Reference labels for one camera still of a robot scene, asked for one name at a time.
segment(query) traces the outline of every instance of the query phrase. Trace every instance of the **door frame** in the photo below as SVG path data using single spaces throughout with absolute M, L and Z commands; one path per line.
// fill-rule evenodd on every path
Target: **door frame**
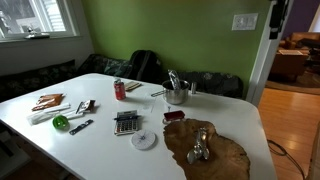
M 281 40 L 283 30 L 287 24 L 288 17 L 291 12 L 292 4 L 294 0 L 289 1 L 287 16 L 283 22 L 282 30 L 278 34 L 278 38 L 274 40 L 269 39 L 270 34 L 270 17 L 272 13 L 272 7 L 276 4 L 276 1 L 271 1 L 269 12 L 266 18 L 264 30 L 261 36 L 258 53 L 256 56 L 255 64 L 251 73 L 249 88 L 246 96 L 246 101 L 252 103 L 256 107 L 258 107 L 265 84 L 267 82 L 271 66 L 273 64 L 273 59 L 277 52 L 279 42 Z

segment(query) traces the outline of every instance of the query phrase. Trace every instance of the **green wall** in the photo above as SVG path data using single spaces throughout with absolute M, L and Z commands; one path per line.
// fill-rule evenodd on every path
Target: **green wall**
M 164 68 L 228 72 L 247 86 L 268 0 L 82 0 L 96 53 L 157 53 Z M 254 31 L 231 31 L 234 14 L 259 13 Z

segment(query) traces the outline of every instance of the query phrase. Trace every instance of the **green ball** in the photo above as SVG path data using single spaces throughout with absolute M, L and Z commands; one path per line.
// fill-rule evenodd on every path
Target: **green ball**
M 56 129 L 64 130 L 69 126 L 69 121 L 65 116 L 58 115 L 55 118 L 53 118 L 53 126 Z

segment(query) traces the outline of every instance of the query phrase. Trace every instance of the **wooden slab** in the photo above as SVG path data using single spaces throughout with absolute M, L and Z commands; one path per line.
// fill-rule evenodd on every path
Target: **wooden slab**
M 210 157 L 189 164 L 187 154 L 195 144 L 197 130 L 202 127 L 207 129 Z M 249 179 L 250 160 L 247 153 L 236 142 L 218 135 L 212 123 L 196 119 L 172 122 L 164 128 L 163 134 L 167 148 L 174 153 L 172 157 L 184 170 L 188 180 Z

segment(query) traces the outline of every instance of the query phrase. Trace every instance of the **cable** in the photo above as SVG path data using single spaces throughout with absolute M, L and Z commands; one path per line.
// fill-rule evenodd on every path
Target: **cable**
M 267 141 L 268 141 L 268 146 L 269 146 L 269 148 L 270 148 L 270 151 L 271 151 L 272 153 L 278 155 L 278 156 L 287 156 L 287 158 L 288 158 L 288 159 L 298 168 L 298 170 L 300 171 L 300 173 L 301 173 L 301 175 L 302 175 L 302 179 L 305 180 L 305 179 L 306 179 L 306 178 L 305 178 L 305 174 L 304 174 L 301 166 L 297 163 L 297 161 L 295 161 L 295 160 L 292 158 L 292 156 L 291 156 L 282 146 L 280 146 L 279 144 L 275 143 L 275 142 L 272 141 L 272 140 L 267 139 Z M 274 149 L 270 146 L 270 144 L 275 145 L 277 148 L 280 149 L 281 152 L 278 152 L 278 151 L 274 150 Z

